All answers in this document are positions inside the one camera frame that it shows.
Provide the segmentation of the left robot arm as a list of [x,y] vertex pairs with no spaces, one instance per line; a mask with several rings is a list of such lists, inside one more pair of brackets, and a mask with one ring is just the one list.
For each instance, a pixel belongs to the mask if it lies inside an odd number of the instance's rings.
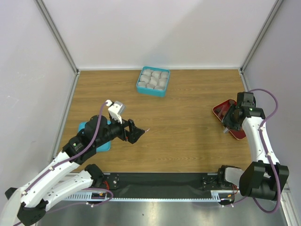
[[18,189],[21,192],[16,209],[19,221],[8,224],[32,226],[54,205],[73,193],[88,188],[106,190],[105,175],[95,164],[87,165],[69,180],[62,183],[60,180],[94,156],[98,147],[115,138],[134,144],[144,133],[145,130],[136,127],[131,119],[93,116],[38,176]]

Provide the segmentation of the metal tongs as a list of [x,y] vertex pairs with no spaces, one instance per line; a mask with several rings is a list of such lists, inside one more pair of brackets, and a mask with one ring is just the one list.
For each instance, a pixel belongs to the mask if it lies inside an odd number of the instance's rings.
[[223,107],[221,111],[218,113],[218,117],[222,117],[221,123],[224,126],[223,133],[226,134],[230,131],[229,126],[230,126],[230,114],[231,114],[231,107],[226,111],[225,108]]

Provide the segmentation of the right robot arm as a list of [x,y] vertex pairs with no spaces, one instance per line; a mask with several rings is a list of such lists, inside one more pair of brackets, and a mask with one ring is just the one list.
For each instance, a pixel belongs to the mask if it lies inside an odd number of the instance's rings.
[[262,108],[256,106],[252,92],[239,92],[237,100],[222,119],[228,130],[242,130],[249,143],[252,162],[246,170],[222,166],[216,183],[221,189],[236,185],[242,196],[278,201],[289,176],[289,169],[281,165],[267,134],[269,119]]

